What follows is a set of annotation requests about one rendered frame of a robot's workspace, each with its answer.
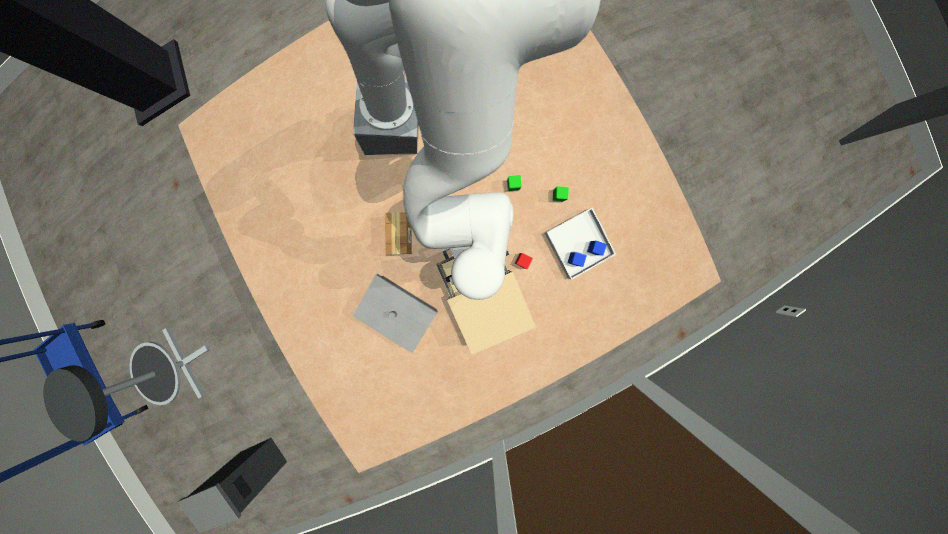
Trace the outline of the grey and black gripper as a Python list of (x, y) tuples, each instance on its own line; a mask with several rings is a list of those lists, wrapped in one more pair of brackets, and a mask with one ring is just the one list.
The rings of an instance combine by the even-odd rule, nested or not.
[[(508, 255), (509, 255), (509, 252), (508, 252), (508, 250), (507, 250), (506, 256), (508, 256)], [(446, 280), (447, 283), (450, 282), (450, 279), (449, 279), (450, 277), (451, 277), (451, 275), (445, 277), (445, 280)]]

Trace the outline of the red block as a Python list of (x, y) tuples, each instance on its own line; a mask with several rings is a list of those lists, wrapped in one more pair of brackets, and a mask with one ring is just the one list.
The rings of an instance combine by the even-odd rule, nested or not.
[(522, 268), (524, 268), (524, 269), (528, 269), (528, 267), (529, 267), (529, 265), (530, 265), (530, 263), (531, 263), (532, 260), (533, 260), (533, 258), (531, 258), (531, 257), (529, 257), (529, 256), (527, 256), (527, 255), (525, 255), (524, 253), (520, 253), (519, 256), (518, 256), (518, 258), (517, 258), (517, 260), (516, 260), (516, 262), (515, 262), (515, 264), (517, 264), (518, 266), (520, 266), (520, 267), (522, 267)]

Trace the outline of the blue block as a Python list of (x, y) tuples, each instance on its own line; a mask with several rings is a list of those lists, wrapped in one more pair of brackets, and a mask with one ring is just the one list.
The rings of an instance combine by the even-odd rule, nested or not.
[(570, 252), (568, 263), (575, 266), (584, 267), (586, 256), (587, 255), (578, 252)]
[(607, 244), (599, 242), (597, 240), (590, 241), (587, 252), (597, 255), (597, 256), (603, 256), (606, 249), (606, 245)]

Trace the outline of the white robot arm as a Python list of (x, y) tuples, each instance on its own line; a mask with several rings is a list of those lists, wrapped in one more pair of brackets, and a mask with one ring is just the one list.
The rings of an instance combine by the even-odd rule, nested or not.
[(467, 298), (486, 299), (501, 288), (513, 206), (500, 192), (447, 195), (502, 166), (511, 148), (520, 67), (578, 45), (599, 5), (600, 0), (326, 0), (366, 122), (397, 129), (414, 105), (424, 146), (405, 177), (406, 217), (421, 245), (451, 249), (449, 279)]

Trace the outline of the brown cardboard box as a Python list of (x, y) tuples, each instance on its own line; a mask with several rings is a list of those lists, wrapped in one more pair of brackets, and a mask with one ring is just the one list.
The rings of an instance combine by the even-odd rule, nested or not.
[(405, 212), (385, 213), (386, 254), (412, 254), (411, 227)]

